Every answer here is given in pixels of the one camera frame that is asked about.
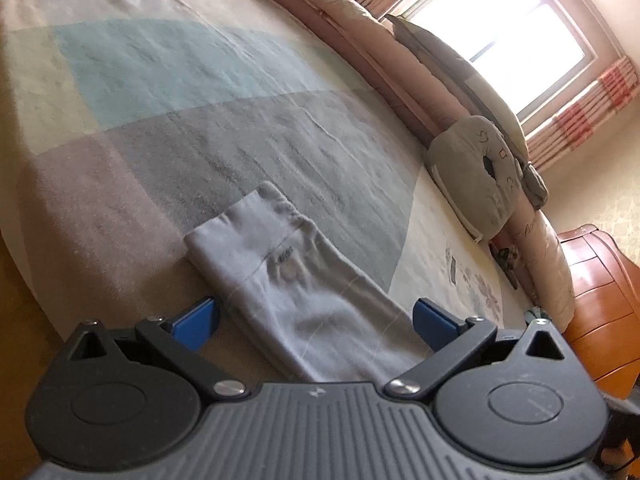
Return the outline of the grey-blue pants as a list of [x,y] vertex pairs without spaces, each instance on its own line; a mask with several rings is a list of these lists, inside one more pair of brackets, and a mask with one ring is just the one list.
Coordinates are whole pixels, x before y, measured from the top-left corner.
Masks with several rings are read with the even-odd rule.
[[383,385],[431,353],[410,312],[270,182],[184,242],[247,337],[288,377]]

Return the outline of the blue baseball cap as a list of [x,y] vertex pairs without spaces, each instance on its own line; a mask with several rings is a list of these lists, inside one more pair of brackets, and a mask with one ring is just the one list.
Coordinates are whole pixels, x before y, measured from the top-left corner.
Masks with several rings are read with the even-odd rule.
[[526,324],[533,323],[535,320],[538,320],[538,318],[542,318],[543,320],[548,321],[551,320],[550,315],[548,315],[548,313],[544,309],[541,309],[541,307],[537,306],[528,309],[524,314],[524,320]]

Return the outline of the wooden headboard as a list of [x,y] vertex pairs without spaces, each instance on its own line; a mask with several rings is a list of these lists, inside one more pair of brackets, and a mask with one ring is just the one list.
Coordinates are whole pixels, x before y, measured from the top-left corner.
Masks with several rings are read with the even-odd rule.
[[601,390],[626,399],[639,376],[639,266],[593,224],[560,241],[576,304],[564,338]]

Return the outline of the black phone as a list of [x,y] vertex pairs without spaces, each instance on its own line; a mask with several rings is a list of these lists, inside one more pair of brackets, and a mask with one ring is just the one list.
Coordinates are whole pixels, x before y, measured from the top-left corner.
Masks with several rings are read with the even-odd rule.
[[518,263],[518,250],[513,246],[499,248],[495,243],[489,244],[492,258],[498,263],[506,279],[514,290],[518,289],[518,278],[515,275],[515,267]]

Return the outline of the folded grey-green cloth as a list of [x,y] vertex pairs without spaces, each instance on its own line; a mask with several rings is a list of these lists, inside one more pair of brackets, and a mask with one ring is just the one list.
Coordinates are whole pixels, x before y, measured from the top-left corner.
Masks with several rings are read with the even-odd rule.
[[535,210],[541,209],[547,203],[549,197],[547,185],[531,162],[522,166],[521,186]]

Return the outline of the grey cat face cushion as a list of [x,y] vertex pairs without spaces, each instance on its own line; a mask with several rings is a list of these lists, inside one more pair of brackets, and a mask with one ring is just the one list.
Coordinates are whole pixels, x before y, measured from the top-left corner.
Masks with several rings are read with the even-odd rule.
[[514,213],[522,172],[487,118],[465,117],[439,133],[427,149],[426,166],[477,243],[495,237]]

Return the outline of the patchwork bed sheet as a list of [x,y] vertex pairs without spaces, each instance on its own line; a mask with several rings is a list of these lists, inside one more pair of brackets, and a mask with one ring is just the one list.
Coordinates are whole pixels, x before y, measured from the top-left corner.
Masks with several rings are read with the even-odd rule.
[[1,233],[55,330],[210,293],[187,232],[273,183],[405,311],[518,327],[420,141],[272,0],[1,0]]

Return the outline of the grey patterned pillow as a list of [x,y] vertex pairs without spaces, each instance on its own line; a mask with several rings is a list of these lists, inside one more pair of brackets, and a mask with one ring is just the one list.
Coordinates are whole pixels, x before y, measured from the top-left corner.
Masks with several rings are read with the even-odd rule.
[[432,32],[390,14],[395,38],[438,78],[449,92],[474,115],[491,120],[506,138],[518,161],[527,165],[529,154],[521,123],[472,64]]

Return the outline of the right pink curtain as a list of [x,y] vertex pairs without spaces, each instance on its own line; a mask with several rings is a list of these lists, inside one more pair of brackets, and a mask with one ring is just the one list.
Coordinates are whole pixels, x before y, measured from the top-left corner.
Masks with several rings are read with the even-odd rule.
[[544,171],[575,151],[638,96],[639,75],[622,56],[527,138],[534,167]]

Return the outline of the window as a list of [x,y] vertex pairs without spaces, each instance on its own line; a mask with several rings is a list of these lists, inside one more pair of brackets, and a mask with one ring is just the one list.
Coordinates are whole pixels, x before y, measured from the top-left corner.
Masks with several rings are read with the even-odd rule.
[[401,13],[465,58],[518,118],[532,116],[597,53],[556,0],[410,0]]

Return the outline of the pink folded quilt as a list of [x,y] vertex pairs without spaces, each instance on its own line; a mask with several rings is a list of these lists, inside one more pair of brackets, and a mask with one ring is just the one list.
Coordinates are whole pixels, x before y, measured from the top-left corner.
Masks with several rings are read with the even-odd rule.
[[[355,0],[273,0],[326,41],[383,97],[420,140],[426,154],[449,139],[499,130],[472,115],[394,34]],[[500,219],[486,243],[515,252],[515,281],[559,330],[575,314],[572,274],[555,230],[544,214],[516,188],[508,196],[507,219]]]

